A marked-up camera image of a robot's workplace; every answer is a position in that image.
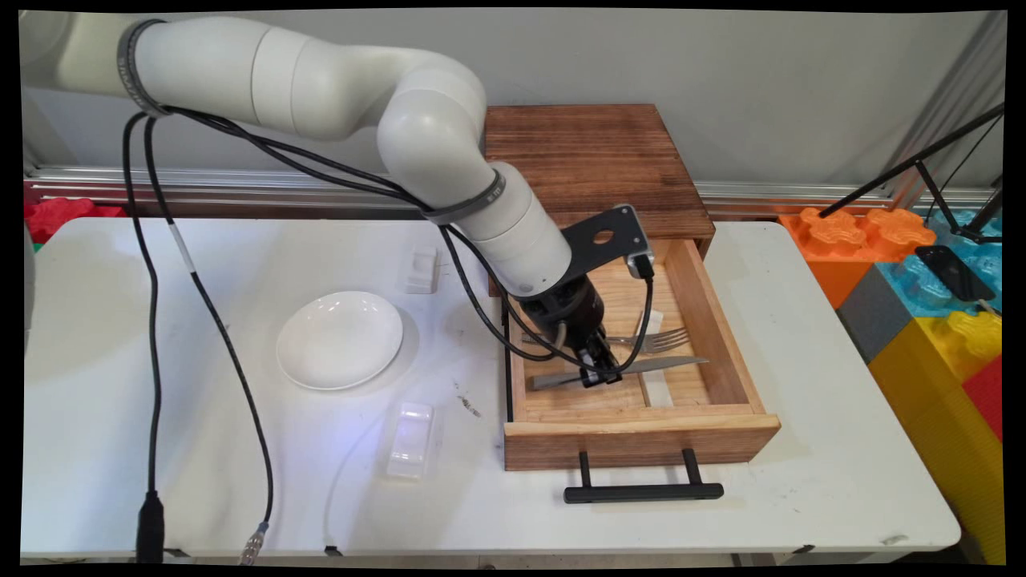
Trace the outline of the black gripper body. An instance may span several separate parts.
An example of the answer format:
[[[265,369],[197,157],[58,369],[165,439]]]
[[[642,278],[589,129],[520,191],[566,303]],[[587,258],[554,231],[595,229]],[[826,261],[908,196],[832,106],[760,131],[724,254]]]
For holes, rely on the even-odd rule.
[[[604,300],[589,277],[579,276],[541,295],[517,300],[534,326],[553,342],[565,328],[562,345],[573,351],[608,350]]]

